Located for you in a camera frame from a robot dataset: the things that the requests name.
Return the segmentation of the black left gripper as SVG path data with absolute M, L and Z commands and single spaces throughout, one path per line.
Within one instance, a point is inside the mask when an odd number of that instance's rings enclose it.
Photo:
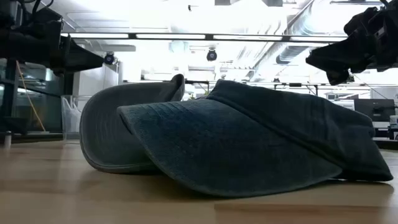
M 62 22 L 0 28 L 0 58 L 51 67 L 55 74 L 99 68 L 103 58 L 80 47 L 69 35 L 60 36 Z

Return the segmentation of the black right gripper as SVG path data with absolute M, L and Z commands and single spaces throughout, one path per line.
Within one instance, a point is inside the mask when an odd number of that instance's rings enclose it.
M 398 9 L 378 10 L 358 28 L 357 38 L 312 50 L 305 61 L 326 71 L 332 86 L 346 83 L 348 69 L 362 72 L 370 68 L 383 72 L 398 66 Z

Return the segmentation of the gray cap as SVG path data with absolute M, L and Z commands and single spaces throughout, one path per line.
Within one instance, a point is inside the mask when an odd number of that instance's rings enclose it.
M 86 161 L 112 174 L 158 172 L 139 140 L 124 126 L 117 108 L 180 101 L 184 92 L 184 76 L 177 74 L 170 81 L 122 84 L 94 94 L 80 118 L 80 146 Z

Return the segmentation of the dark blue cap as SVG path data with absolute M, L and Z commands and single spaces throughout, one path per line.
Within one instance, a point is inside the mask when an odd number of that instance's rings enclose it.
M 163 173 L 204 194 L 254 197 L 329 179 L 393 178 L 371 119 L 314 95 L 219 80 L 200 99 L 118 113 Z

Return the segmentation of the black computer monitor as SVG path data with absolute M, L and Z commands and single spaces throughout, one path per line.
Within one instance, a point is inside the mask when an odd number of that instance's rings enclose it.
M 396 105 L 392 99 L 355 99 L 354 109 L 374 122 L 387 122 L 396 114 Z

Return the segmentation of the clear plastic bin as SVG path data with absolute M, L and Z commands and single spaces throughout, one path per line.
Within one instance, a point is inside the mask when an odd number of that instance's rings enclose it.
M 83 108 L 91 96 L 88 95 L 63 95 L 62 106 L 62 132 L 63 140 L 67 143 L 79 143 L 80 118 Z

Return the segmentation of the silver ventilation duct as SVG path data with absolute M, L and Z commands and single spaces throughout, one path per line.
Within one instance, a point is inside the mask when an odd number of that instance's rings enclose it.
M 334 6 L 330 4 L 333 0 L 312 0 L 299 17 L 288 26 L 288 35 L 343 35 L 338 31 L 342 25 L 337 22 L 329 23 Z M 284 45 L 284 50 L 276 57 L 276 62 L 282 65 L 289 64 L 296 56 L 307 49 L 307 46 Z

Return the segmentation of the overhead frame light bar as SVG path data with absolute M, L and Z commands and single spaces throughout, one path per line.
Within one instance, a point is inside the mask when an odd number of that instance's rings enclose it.
M 202 40 L 241 42 L 305 42 L 334 43 L 345 36 L 332 35 L 246 35 L 246 34 L 183 34 L 183 33 L 61 33 L 74 39 L 131 39 L 131 40 Z

